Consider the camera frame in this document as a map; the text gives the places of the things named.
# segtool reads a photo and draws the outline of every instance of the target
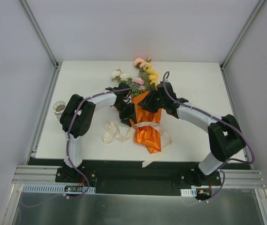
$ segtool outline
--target orange fabric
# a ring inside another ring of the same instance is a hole
[[[151,113],[137,105],[148,93],[147,91],[132,99],[132,103],[135,104],[137,122],[160,123],[161,109],[157,113]],[[150,126],[136,128],[134,142],[145,145],[150,153],[161,151],[160,133]]]

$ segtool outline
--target white ribbon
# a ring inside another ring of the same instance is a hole
[[[160,132],[160,134],[162,136],[164,136],[169,141],[169,143],[161,149],[161,152],[155,153],[152,157],[150,157],[149,159],[145,160],[142,163],[142,168],[145,168],[150,163],[157,160],[162,155],[163,152],[166,152],[171,148],[171,144],[172,144],[173,140],[172,140],[170,134],[166,130],[164,130],[158,123],[153,123],[153,122],[137,123],[128,129],[127,134],[125,136],[122,136],[118,125],[116,125],[115,123],[113,123],[111,121],[108,121],[104,125],[104,129],[106,130],[107,133],[103,135],[102,140],[106,144],[110,144],[116,140],[118,140],[120,142],[125,142],[131,137],[134,128],[141,128],[141,127],[146,127],[146,126],[151,126],[155,130]]]

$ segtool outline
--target white tabletop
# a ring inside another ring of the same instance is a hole
[[[170,71],[168,81],[172,84],[177,97],[188,99],[212,114],[232,114],[228,95],[218,63],[199,62],[152,62],[159,73],[159,80],[166,71]],[[66,138],[61,124],[53,113],[52,106],[57,101],[68,103],[73,94],[90,96],[107,87],[118,84],[111,81],[110,75],[117,68],[123,72],[138,76],[138,70],[131,61],[64,61],[48,110],[44,129],[38,145],[36,158],[62,159],[65,157]],[[119,122],[119,115],[113,107],[106,107],[94,113],[90,130],[84,135],[82,159],[95,160],[138,160],[144,161],[153,156],[146,147],[133,142],[133,136],[126,142],[115,141],[105,144],[104,124],[117,123],[123,134],[128,127]],[[158,161],[202,161],[210,152],[206,132],[186,121],[167,115],[163,110],[161,126],[173,139],[172,147],[161,154]],[[235,155],[244,160],[243,151]]]

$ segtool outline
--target white flower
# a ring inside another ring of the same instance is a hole
[[[120,80],[121,81],[125,81],[128,78],[131,78],[131,76],[130,76],[130,74],[127,74],[127,73],[122,73],[121,76],[120,76]]]
[[[119,70],[117,70],[111,74],[111,77],[112,77],[112,79],[115,79],[117,76],[120,76],[120,75],[121,75],[121,72]]]

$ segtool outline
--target white wall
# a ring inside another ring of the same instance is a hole
[[[225,68],[238,120],[267,181],[267,3]]]
[[[18,1],[0,0],[0,212],[25,161],[53,66]]]
[[[28,0],[58,61],[221,63],[258,0]]]

